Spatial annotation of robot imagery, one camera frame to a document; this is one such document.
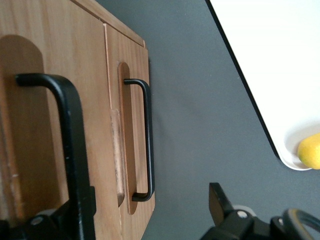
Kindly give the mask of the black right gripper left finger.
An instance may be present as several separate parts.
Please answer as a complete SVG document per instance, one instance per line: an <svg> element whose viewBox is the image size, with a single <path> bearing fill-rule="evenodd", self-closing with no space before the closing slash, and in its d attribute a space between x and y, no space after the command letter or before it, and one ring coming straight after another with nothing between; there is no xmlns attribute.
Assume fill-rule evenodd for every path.
<svg viewBox="0 0 320 240"><path fill-rule="evenodd" d="M94 240L95 227L75 220L70 202L65 202L52 214L38 214L24 223L10 227L7 220L0 221L2 240Z"/></svg>

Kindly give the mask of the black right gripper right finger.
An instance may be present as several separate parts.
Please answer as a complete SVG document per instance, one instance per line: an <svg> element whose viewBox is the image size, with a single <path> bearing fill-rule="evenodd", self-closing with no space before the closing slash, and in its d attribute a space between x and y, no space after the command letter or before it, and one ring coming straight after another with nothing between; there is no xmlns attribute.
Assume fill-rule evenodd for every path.
<svg viewBox="0 0 320 240"><path fill-rule="evenodd" d="M245 209L232 206L221 185L209 184L208 205L214 227L212 240L270 240L270 227Z"/></svg>

